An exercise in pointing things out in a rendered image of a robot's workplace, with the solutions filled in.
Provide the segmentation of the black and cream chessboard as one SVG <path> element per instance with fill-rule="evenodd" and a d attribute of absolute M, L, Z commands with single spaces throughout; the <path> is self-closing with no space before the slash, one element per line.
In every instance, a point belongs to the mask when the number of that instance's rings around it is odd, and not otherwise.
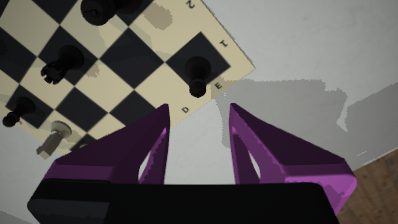
<path fill-rule="evenodd" d="M 61 155 L 162 104 L 169 104 L 171 129 L 255 69 L 202 0 L 143 0 L 101 26 L 83 18 L 81 1 L 0 0 L 0 114 L 30 98 L 36 110 L 15 125 L 44 143 L 54 121 L 66 123 L 72 133 L 56 148 Z M 80 49 L 84 64 L 49 84 L 41 69 L 64 45 Z M 199 98 L 185 74 L 196 56 L 211 65 Z"/>

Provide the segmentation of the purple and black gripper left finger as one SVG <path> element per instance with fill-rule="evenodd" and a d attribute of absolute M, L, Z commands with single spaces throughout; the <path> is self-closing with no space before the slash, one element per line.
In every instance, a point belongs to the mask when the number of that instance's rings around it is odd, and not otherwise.
<path fill-rule="evenodd" d="M 162 104 L 140 120 L 55 159 L 42 180 L 62 178 L 164 184 L 169 136 L 169 104 Z M 149 152 L 148 162 L 139 178 L 140 166 Z"/>

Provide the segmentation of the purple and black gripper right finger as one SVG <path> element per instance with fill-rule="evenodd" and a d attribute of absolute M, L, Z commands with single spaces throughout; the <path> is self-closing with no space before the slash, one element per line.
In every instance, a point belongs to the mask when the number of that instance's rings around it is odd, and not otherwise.
<path fill-rule="evenodd" d="M 230 104 L 229 135 L 235 184 L 317 183 L 335 215 L 357 186 L 344 158 L 258 119 L 236 103 Z"/>

